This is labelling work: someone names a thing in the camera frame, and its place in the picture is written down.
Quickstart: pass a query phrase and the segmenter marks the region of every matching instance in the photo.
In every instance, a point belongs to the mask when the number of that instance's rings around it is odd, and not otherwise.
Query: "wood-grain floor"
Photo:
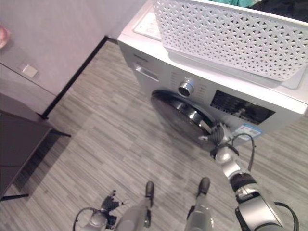
[[[31,160],[7,192],[29,192],[30,197],[1,202],[0,230],[71,230],[81,208],[99,207],[112,189],[132,205],[152,180],[150,230],[183,231],[204,176],[211,178],[215,231],[239,230],[234,194],[221,169],[209,153],[159,122],[116,44],[104,45],[52,111],[50,122],[72,138],[60,138],[47,155]],[[264,135],[256,145],[255,178],[271,198],[294,209],[301,231],[308,230],[308,116]],[[240,151],[247,163],[249,144]],[[291,230],[291,215],[281,211]]]

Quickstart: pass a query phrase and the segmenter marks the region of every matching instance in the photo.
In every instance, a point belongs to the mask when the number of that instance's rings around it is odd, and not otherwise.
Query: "display panel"
[[[275,112],[217,90],[211,106],[253,124],[260,124]]]

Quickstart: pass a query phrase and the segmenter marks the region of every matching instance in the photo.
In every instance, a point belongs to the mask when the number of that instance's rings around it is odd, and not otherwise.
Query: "dark cabinet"
[[[23,103],[0,94],[0,199],[50,133],[70,136],[55,130]]]

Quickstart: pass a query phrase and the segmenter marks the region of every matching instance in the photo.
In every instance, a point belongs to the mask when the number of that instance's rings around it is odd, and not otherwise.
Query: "green cloth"
[[[219,3],[225,3],[233,6],[250,7],[254,4],[253,0],[210,0]]]

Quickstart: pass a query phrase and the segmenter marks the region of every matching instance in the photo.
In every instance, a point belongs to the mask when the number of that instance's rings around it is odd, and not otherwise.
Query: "pink object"
[[[0,25],[0,49],[10,40],[11,33],[4,26]]]

